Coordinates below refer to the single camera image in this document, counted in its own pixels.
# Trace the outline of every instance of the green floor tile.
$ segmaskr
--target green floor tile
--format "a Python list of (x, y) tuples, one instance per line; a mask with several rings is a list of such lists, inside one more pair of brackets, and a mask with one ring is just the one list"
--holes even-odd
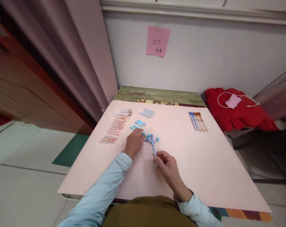
[(61, 153), (55, 158), (52, 164), (71, 167), (87, 142), (89, 136), (76, 134)]

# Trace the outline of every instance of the curtain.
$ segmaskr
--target curtain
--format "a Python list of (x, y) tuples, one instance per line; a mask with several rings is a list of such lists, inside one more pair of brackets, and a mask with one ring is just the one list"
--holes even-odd
[(0, 0), (97, 122), (118, 91), (98, 0)]
[(286, 117), (286, 73), (269, 84), (254, 99), (274, 119)]

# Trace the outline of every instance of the orange pencil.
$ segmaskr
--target orange pencil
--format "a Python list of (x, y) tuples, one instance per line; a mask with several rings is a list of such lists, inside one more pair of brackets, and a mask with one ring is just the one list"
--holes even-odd
[(203, 123), (203, 125), (204, 125), (206, 131), (209, 132), (208, 129), (207, 129), (207, 127), (206, 127), (206, 125), (205, 125), (205, 122), (204, 122), (204, 120), (203, 120), (203, 118), (202, 118), (201, 113), (199, 112), (198, 114), (199, 114), (199, 116), (200, 116), (200, 118), (201, 118), (201, 120), (202, 120), (202, 123)]
[(202, 120), (201, 120), (201, 118), (200, 118), (200, 116), (199, 116), (199, 113), (196, 113), (196, 115), (197, 115), (197, 118), (199, 119), (199, 122), (200, 122), (202, 128), (203, 128), (203, 131), (206, 131), (206, 129), (205, 129), (205, 127), (204, 127), (204, 124), (202, 123)]
[(197, 113), (194, 113), (194, 115), (195, 115), (195, 117), (196, 117), (196, 119), (197, 119), (197, 122), (198, 122), (200, 128), (201, 128), (201, 131), (205, 131), (205, 129), (202, 127), (202, 123), (200, 122)]

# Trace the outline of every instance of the shirt cuff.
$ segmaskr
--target shirt cuff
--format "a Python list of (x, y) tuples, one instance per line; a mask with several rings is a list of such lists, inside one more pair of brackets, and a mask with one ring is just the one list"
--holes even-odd
[(124, 172), (126, 172), (132, 164), (132, 159), (123, 152), (118, 154), (118, 156), (115, 158), (115, 161), (119, 164)]
[(178, 207), (180, 208), (180, 211), (186, 215), (189, 218), (194, 218), (195, 216), (198, 216), (201, 214), (201, 212), (210, 212), (210, 209), (203, 204), (200, 199), (192, 195), (189, 202), (179, 202), (178, 201)]

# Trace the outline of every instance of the olive green pants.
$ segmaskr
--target olive green pants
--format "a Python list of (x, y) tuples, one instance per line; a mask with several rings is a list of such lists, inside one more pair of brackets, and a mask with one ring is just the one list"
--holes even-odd
[(107, 211), (102, 227), (196, 227), (176, 202), (165, 196), (139, 197)]

